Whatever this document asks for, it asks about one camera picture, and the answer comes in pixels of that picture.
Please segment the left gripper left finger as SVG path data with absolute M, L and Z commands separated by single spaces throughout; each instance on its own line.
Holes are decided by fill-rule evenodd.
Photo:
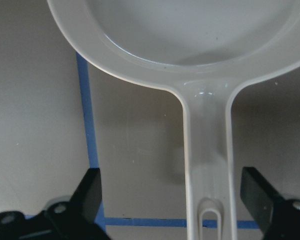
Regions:
M 102 229 L 95 219 L 101 202 L 101 171 L 89 168 L 70 200 L 52 204 L 44 215 L 58 240 L 100 240 Z

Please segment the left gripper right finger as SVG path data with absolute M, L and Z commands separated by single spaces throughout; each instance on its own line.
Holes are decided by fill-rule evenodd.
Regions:
M 240 199 L 264 240 L 300 240 L 300 198 L 285 198 L 255 168 L 241 171 Z

